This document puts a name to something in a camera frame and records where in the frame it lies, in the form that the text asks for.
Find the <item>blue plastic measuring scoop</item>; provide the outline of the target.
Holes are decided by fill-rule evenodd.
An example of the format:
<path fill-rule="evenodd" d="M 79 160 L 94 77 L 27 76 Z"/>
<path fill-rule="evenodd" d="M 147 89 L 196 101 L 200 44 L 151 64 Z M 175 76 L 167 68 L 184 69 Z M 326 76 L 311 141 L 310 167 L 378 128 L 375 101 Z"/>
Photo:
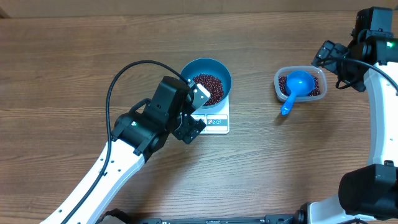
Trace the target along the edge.
<path fill-rule="evenodd" d="M 315 80 L 310 73 L 303 70 L 297 70 L 289 74 L 285 84 L 285 90 L 289 93 L 289 96 L 280 109 L 281 114 L 289 114 L 296 98 L 308 96 L 314 88 Z"/>

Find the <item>teal metal bowl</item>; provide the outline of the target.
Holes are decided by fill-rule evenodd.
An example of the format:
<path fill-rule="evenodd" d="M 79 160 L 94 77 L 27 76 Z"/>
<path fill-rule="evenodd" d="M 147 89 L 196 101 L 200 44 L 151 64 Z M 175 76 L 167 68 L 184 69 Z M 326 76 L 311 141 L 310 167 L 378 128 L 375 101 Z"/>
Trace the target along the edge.
<path fill-rule="evenodd" d="M 223 85 L 224 100 L 232 89 L 232 78 L 229 70 L 221 62 L 212 58 L 198 58 L 188 63 L 181 71 L 181 76 L 186 80 L 193 80 L 201 73 L 219 78 Z"/>

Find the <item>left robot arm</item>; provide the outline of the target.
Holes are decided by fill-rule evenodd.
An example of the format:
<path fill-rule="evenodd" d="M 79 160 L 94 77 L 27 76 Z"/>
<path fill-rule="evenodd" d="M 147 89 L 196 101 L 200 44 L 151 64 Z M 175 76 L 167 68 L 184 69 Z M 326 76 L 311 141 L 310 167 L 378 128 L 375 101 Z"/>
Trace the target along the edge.
<path fill-rule="evenodd" d="M 161 149 L 168 136 L 190 144 L 205 128 L 192 113 L 210 99 L 194 81 L 165 76 L 153 98 L 122 114 L 93 167 L 44 223 L 96 223 L 120 188 Z"/>

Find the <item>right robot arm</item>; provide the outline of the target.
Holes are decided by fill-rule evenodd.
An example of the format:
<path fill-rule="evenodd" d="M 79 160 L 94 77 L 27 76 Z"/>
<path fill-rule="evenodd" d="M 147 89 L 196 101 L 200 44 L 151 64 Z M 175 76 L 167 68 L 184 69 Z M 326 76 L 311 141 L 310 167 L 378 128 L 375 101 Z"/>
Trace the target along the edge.
<path fill-rule="evenodd" d="M 345 174 L 338 193 L 302 205 L 294 223 L 367 223 L 397 218 L 397 39 L 393 11 L 360 10 L 348 46 L 326 41 L 313 59 L 346 87 L 369 97 L 371 148 L 367 165 Z"/>

